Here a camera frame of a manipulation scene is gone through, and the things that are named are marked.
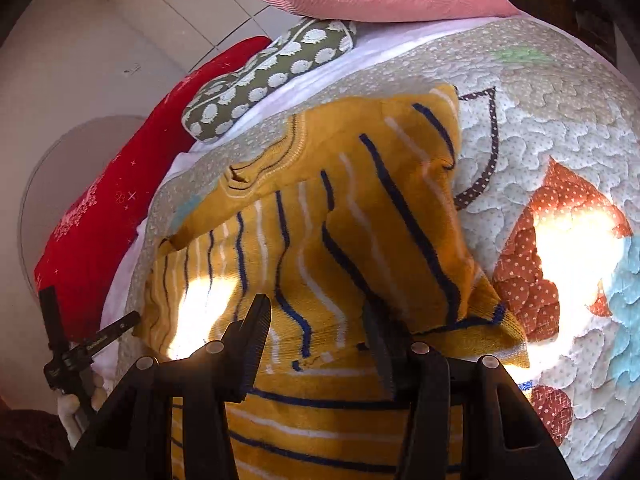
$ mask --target green patterned pillow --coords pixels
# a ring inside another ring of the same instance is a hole
[[[218,140],[276,88],[350,51],[355,36],[353,22],[303,18],[240,70],[202,86],[184,109],[182,126],[196,140]]]

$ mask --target metal screw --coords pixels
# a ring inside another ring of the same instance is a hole
[[[138,370],[148,370],[154,365],[154,359],[152,357],[144,356],[136,361],[136,367]]]
[[[500,366],[500,361],[498,361],[498,359],[495,358],[492,355],[485,355],[482,358],[482,364],[484,366],[486,366],[487,368],[493,369],[493,368],[497,368],[498,366]]]
[[[423,343],[421,341],[415,342],[411,345],[411,352],[414,354],[428,354],[429,353],[429,345],[427,343]]]
[[[207,346],[205,346],[205,350],[210,354],[219,354],[225,349],[225,344],[222,341],[212,341]]]

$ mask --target patchwork quilt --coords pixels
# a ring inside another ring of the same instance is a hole
[[[418,46],[207,153],[156,194],[127,311],[142,306],[159,240],[229,164],[281,137],[291,113],[342,96],[420,93],[440,80],[460,97],[454,193],[466,242],[527,334],[531,367],[510,373],[574,477],[596,479],[640,412],[640,102],[538,23],[504,20]],[[127,335],[120,376],[140,352]]]

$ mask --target red pillow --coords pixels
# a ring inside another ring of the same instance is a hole
[[[242,68],[269,43],[263,36],[244,40],[180,81],[60,220],[34,275],[38,290],[55,285],[70,340],[100,329],[104,300],[136,227],[176,155],[194,143],[180,122],[186,105],[204,83]]]

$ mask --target hand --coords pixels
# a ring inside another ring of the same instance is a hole
[[[91,397],[91,406],[97,412],[104,401],[107,399],[107,392],[104,389],[104,380],[100,375],[94,373],[94,385],[95,391]],[[69,440],[69,444],[71,444],[72,449],[80,440],[82,436],[82,429],[78,426],[78,422],[76,421],[76,413],[80,409],[80,401],[78,398],[71,395],[64,395],[60,393],[58,397],[58,417],[60,418],[60,422],[62,422],[62,426],[64,426],[66,431],[66,437]]]

